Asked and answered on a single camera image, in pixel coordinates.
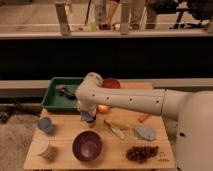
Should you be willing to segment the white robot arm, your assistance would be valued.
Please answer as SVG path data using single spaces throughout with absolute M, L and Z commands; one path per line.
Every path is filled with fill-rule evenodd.
M 102 77 L 88 73 L 77 87 L 77 108 L 93 114 L 96 105 L 165 116 L 178 122 L 176 167 L 213 171 L 213 91 L 102 88 Z

